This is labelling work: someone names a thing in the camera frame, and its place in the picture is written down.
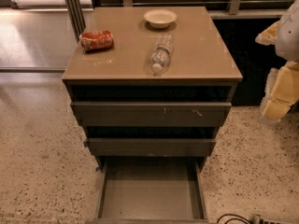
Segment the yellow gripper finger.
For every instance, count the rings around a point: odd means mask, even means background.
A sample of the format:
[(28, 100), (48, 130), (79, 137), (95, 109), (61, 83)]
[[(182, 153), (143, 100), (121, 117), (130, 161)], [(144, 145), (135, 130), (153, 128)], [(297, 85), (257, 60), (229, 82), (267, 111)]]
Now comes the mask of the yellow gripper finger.
[(289, 61), (279, 69), (272, 68), (265, 84), (260, 112), (267, 120), (278, 121), (299, 101), (299, 63)]
[(277, 28), (278, 22), (276, 21), (259, 33), (255, 38), (255, 42), (265, 46), (274, 45), (276, 43)]

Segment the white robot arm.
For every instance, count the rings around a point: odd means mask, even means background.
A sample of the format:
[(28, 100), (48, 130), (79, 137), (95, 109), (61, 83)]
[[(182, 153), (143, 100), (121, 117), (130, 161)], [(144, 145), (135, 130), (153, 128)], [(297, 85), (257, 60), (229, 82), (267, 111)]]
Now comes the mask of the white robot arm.
[(276, 55), (287, 61), (281, 68), (270, 70), (260, 105), (261, 123), (275, 124), (299, 101), (299, 0), (279, 21), (259, 33), (255, 42), (274, 45)]

